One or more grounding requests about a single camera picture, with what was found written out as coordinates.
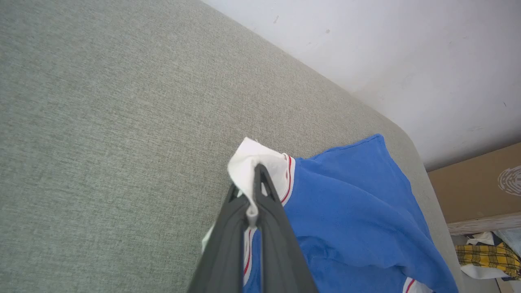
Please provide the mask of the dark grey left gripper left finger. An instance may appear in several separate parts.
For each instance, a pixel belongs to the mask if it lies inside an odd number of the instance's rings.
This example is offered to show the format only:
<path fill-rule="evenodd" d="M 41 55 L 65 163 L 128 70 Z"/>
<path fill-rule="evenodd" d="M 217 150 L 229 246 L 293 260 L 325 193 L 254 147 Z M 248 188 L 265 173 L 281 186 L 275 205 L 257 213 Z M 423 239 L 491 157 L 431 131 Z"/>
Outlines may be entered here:
<path fill-rule="evenodd" d="M 241 293 L 244 233 L 249 226 L 249 200 L 231 185 L 210 234 L 188 293 Z"/>

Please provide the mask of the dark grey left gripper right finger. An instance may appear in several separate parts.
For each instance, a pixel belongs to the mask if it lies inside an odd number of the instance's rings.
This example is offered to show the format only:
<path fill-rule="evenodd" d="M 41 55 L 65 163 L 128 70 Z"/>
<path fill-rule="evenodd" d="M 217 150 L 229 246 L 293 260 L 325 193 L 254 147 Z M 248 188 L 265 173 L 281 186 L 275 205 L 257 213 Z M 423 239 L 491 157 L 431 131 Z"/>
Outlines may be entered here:
<path fill-rule="evenodd" d="M 268 170 L 258 164 L 254 171 L 254 202 L 259 211 L 257 227 L 262 239 L 262 292 L 317 293 Z"/>

